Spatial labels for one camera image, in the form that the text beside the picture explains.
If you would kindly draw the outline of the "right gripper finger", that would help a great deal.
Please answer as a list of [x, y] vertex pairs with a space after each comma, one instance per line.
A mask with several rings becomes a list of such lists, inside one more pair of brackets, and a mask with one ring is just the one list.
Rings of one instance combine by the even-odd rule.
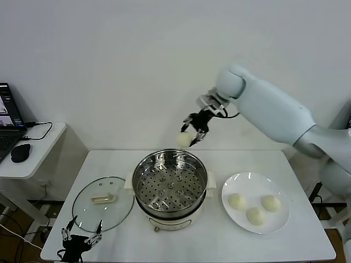
[[189, 114], [185, 120], [183, 120], [183, 125], [180, 129], [181, 132], [185, 132], [189, 127], [192, 127], [193, 124], [193, 114]]
[[207, 132], [205, 130], [199, 129], [196, 133], [196, 136], [194, 137], [194, 139], [191, 142], [191, 146], [194, 146], [195, 144], [201, 142], [205, 138], [206, 135], [207, 135]]

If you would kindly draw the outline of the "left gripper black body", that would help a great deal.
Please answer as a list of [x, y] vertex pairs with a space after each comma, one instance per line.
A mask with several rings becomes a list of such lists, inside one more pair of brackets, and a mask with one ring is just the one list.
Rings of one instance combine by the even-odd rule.
[[72, 235], [70, 240], [63, 241], [62, 262], [83, 262], [82, 254], [92, 248], [92, 245], [86, 242], [88, 239], [86, 236]]

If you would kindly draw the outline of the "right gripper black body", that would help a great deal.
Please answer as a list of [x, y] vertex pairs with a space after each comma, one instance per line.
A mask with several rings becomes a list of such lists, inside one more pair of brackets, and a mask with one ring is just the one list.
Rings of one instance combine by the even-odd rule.
[[191, 114], [191, 125], [198, 133], [208, 133], [208, 123], [212, 118], [209, 110], [200, 110], [198, 113]]

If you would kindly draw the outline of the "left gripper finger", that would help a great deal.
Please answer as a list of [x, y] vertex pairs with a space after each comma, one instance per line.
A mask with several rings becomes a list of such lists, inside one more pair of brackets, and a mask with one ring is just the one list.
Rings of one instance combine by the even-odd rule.
[[61, 235], [62, 235], [63, 241], [72, 240], [71, 230], [76, 222], [76, 219], [77, 219], [77, 215], [74, 216], [71, 221], [69, 221], [69, 223], [66, 225], [66, 227], [61, 229]]
[[97, 230], [93, 236], [85, 240], [87, 244], [97, 244], [102, 239], [102, 228], [103, 228], [103, 220], [101, 219]]

